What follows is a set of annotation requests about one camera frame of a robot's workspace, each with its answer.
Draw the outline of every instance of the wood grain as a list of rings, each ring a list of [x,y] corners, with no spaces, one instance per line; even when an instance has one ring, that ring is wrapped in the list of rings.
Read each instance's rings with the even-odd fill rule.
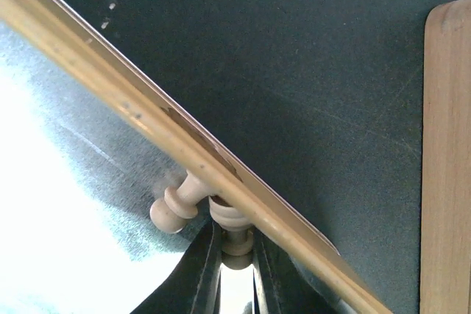
[[[390,313],[321,232],[63,1],[0,0],[0,18],[215,188],[352,307],[360,313]]]
[[[470,313],[471,0],[425,26],[420,312]]]

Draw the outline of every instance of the turned wooden knob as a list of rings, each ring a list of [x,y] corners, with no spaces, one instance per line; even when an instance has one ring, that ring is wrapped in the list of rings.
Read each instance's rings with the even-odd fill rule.
[[[213,220],[226,230],[222,251],[231,257],[249,254],[253,247],[253,232],[250,230],[252,224],[249,219],[218,196],[209,198],[209,210]]]
[[[154,201],[150,218],[163,232],[177,233],[198,215],[198,204],[206,196],[214,195],[213,189],[196,178],[190,171],[179,188],[168,187],[163,198]]]

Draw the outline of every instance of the wooden edge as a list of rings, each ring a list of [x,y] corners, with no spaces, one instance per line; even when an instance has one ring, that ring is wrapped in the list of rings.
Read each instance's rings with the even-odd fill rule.
[[[471,313],[471,0],[425,25],[420,312]]]
[[[390,313],[285,201],[268,188],[260,189],[266,192],[263,198],[255,194],[172,120],[161,108],[178,106],[61,0],[0,0],[0,18],[155,145],[213,186],[357,311]]]

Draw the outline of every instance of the wooden plank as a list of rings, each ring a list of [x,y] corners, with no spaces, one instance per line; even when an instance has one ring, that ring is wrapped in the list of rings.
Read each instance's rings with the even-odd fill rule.
[[[390,313],[324,235],[61,0],[0,0],[0,18],[207,182],[361,313]]]
[[[471,0],[425,26],[420,312],[470,310]]]

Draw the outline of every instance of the scratch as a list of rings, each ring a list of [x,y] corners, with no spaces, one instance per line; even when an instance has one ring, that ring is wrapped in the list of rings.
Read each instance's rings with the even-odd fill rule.
[[[117,163],[112,157],[110,157],[108,154],[106,154],[106,152],[104,152],[103,150],[101,150],[97,145],[95,145],[94,143],[92,143],[89,139],[87,139],[85,136],[83,136],[82,134],[80,134],[79,132],[76,132],[74,131],[72,128],[70,128],[69,126],[67,126],[66,124],[64,124],[62,121],[60,121],[59,119],[55,119],[55,121],[64,129],[68,130],[69,132],[72,133],[73,136],[75,136],[76,138],[79,138],[82,142],[86,143],[88,146],[90,146],[97,154],[99,154],[100,156],[102,156],[107,162],[109,162],[111,165],[113,165],[114,167],[116,167],[118,170],[120,170],[122,173],[124,174],[128,174],[128,172],[126,171],[126,168],[124,168],[122,165],[120,165],[119,163]]]
[[[412,146],[410,146],[406,141],[403,139],[403,143],[401,144],[405,146],[418,160],[420,160],[420,152],[417,151],[416,149],[413,149]]]
[[[301,106],[306,106],[306,104],[296,100],[296,99],[293,99],[291,98],[290,96],[287,96],[286,94],[284,93],[281,93],[281,92],[278,92],[276,90],[271,90],[269,88],[264,88],[264,87],[261,87],[262,90],[267,90],[269,91],[270,93],[282,98],[282,99],[285,99],[286,101],[289,101],[289,102],[293,102],[293,103],[296,103],[296,104],[300,104]],[[321,114],[324,114],[332,119],[336,119],[337,121],[341,121],[342,123],[345,123],[345,124],[348,124],[350,126],[354,126],[355,128],[361,128],[362,126],[358,125],[358,124],[355,124],[355,123],[352,123],[351,121],[347,121],[343,118],[340,118],[338,115],[335,115],[335,114],[332,114],[332,113],[329,113],[328,111],[326,110],[321,110],[320,108],[318,107],[312,107],[312,106],[309,106],[309,109],[310,110],[315,110],[316,112],[318,113],[321,113]]]
[[[401,89],[398,90],[398,92],[394,95],[394,98],[389,102],[389,104],[387,104],[384,108],[383,108],[383,111],[381,112],[381,114],[376,118],[375,122],[374,122],[374,125],[376,125],[380,119],[383,117],[383,115],[387,112],[388,108],[390,106],[392,106],[394,103],[397,102],[397,100],[399,99],[399,96],[402,92],[404,92],[404,90],[409,86],[409,84],[411,83],[412,79],[417,75],[417,73],[419,73],[420,71],[422,70],[422,66],[419,66],[416,68],[416,70],[412,71],[409,79],[407,80],[407,82],[404,84],[404,86],[401,87]]]

